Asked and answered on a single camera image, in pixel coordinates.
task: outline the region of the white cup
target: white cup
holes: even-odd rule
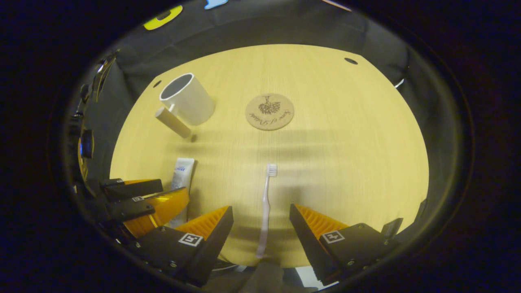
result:
[[[191,125],[207,121],[214,113],[215,103],[194,74],[184,74],[161,91],[159,100],[174,115]]]

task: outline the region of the cork coaster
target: cork coaster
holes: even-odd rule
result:
[[[246,120],[260,130],[286,126],[295,115],[293,103],[280,94],[267,93],[253,98],[246,106]]]

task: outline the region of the white toothbrush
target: white toothbrush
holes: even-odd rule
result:
[[[262,198],[262,228],[260,229],[259,246],[257,247],[256,257],[261,259],[266,249],[266,241],[268,240],[268,220],[269,220],[269,201],[268,201],[268,184],[269,178],[277,175],[277,164],[268,164],[266,169],[266,184],[264,185],[264,196]]]

